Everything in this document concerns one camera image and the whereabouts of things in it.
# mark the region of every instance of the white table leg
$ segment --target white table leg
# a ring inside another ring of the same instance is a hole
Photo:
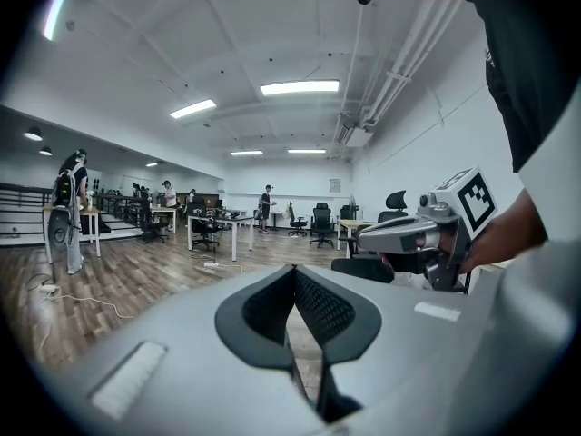
[[[193,218],[188,215],[188,250],[192,249],[192,220]]]
[[[351,235],[353,235],[353,231],[351,230],[351,228],[347,228],[347,237],[351,237]],[[350,258],[349,244],[347,244],[347,251],[345,253],[345,258]]]
[[[252,246],[254,245],[254,220],[249,220],[251,223],[248,225],[251,231],[251,248],[249,251],[252,251]]]
[[[93,243],[93,216],[89,215],[89,243]]]
[[[232,225],[232,261],[236,262],[236,234],[238,232],[238,224]]]
[[[337,220],[337,250],[341,250],[341,241],[339,238],[341,237],[341,220]]]
[[[99,214],[94,215],[94,239],[97,244],[97,257],[100,257],[101,244],[99,244]]]
[[[46,248],[46,258],[50,264],[53,263],[53,255],[51,254],[51,243],[48,240],[48,220],[51,214],[43,212],[43,232],[44,232],[44,247]]]

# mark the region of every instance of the round ceiling lamp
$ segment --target round ceiling lamp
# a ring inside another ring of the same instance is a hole
[[[32,141],[42,141],[43,140],[43,135],[41,134],[40,129],[38,129],[36,126],[31,127],[28,130],[28,133],[25,133],[25,137],[27,139],[32,140]]]

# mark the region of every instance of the person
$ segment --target person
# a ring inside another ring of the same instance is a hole
[[[71,207],[71,224],[66,235],[66,267],[69,274],[75,274],[83,269],[83,256],[81,255],[80,234],[81,210],[88,206],[86,185],[88,180],[87,152],[84,149],[77,150],[69,156],[59,170],[59,174],[66,170],[74,177],[74,200]]]
[[[548,136],[579,80],[576,32],[562,24],[575,0],[467,0],[484,20],[488,90],[503,116],[517,173]],[[462,273],[541,245],[545,228],[527,190],[475,240]],[[452,250],[453,234],[440,248]],[[423,237],[418,246],[425,243]],[[382,256],[385,264],[388,257]]]
[[[178,208],[180,205],[178,205],[177,194],[173,190],[172,183],[165,181],[163,187],[165,187],[165,208]],[[170,224],[168,228],[169,231],[173,231],[174,224],[175,222]]]
[[[259,208],[261,209],[261,213],[262,213],[262,233],[264,234],[268,234],[269,232],[266,231],[266,223],[269,221],[269,213],[271,211],[271,206],[276,205],[276,202],[272,202],[271,203],[271,190],[272,190],[272,186],[271,185],[267,185],[266,186],[266,192],[261,196],[261,199],[259,201]]]

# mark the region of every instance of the floor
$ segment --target floor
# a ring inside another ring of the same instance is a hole
[[[330,267],[343,256],[329,246],[309,245],[310,237],[290,238],[288,231],[254,233],[254,250],[248,251],[248,228],[238,236],[238,260],[244,272],[265,266],[307,263]],[[130,239],[102,242],[98,258],[94,245],[82,244],[84,268],[66,273],[65,252],[53,252],[54,278],[60,295],[92,297],[116,306],[122,316],[136,317],[164,297],[235,276],[240,266],[203,267],[204,249],[187,250],[184,228],[170,234],[166,243],[144,244]],[[231,261],[231,231],[223,232],[216,261]],[[131,319],[119,318],[110,305],[65,298],[45,301],[38,286],[52,277],[51,265],[41,247],[0,249],[0,301],[5,316],[25,355],[48,367],[61,369],[83,356],[103,337]],[[288,320],[290,344],[307,394],[316,399],[320,383],[321,351],[295,310]]]

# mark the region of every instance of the white cube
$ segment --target white cube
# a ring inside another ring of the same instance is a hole
[[[497,213],[497,203],[484,176],[476,166],[454,174],[432,191],[460,215],[474,240]]]

